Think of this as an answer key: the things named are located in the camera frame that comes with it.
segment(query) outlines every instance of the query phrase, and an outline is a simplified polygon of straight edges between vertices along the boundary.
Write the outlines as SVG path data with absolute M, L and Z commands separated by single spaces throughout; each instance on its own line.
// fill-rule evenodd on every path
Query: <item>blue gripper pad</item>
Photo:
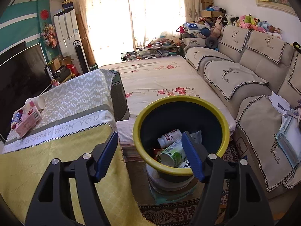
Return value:
M 187 159 L 189 160 L 190 167 L 193 171 L 193 174 L 196 178 L 198 178 L 201 182 L 205 179 L 205 175 L 203 174 L 203 163 L 193 147 L 192 140 L 188 137 L 187 133 L 182 134 L 182 147 L 184 149 L 185 154 L 187 155 Z
M 116 148 L 118 145 L 118 134 L 113 132 L 111 138 L 106 144 L 102 154 L 100 155 L 97 161 L 97 169 L 95 178 L 100 181 L 102 178 L 106 176 L 106 172 L 108 171 L 111 160 L 115 154 Z

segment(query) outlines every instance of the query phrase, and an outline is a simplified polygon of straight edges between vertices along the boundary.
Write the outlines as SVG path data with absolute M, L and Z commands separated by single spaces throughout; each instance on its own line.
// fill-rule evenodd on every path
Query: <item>red round wall decoration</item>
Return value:
M 49 12 L 48 12 L 46 9 L 42 10 L 42 11 L 40 12 L 40 17 L 41 17 L 41 19 L 43 19 L 43 20 L 48 19 L 48 18 L 49 18 Z

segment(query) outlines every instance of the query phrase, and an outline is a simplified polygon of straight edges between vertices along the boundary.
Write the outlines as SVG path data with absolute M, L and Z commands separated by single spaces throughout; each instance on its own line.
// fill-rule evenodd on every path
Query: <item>sofa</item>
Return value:
M 291 167 L 275 140 L 282 115 L 267 96 L 274 92 L 292 108 L 299 105 L 301 56 L 274 36 L 231 25 L 222 28 L 218 50 L 206 48 L 204 39 L 182 37 L 183 57 L 236 120 L 238 154 L 257 175 L 274 219 L 281 218 L 301 189 L 301 167 Z

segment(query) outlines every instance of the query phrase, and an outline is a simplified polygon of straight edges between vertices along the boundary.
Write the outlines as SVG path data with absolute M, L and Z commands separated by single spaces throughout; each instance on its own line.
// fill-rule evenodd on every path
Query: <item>sheer curtain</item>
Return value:
M 128 0 L 75 0 L 98 66 L 121 62 L 120 54 L 133 51 Z
M 75 0 L 98 66 L 160 37 L 179 41 L 177 28 L 195 20 L 199 0 Z

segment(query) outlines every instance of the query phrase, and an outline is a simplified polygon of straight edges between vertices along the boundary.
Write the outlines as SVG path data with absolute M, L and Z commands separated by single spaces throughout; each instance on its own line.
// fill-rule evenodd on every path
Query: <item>pink box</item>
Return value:
M 23 113 L 21 120 L 16 125 L 16 132 L 22 138 L 41 119 L 41 114 L 34 106 L 28 113 Z

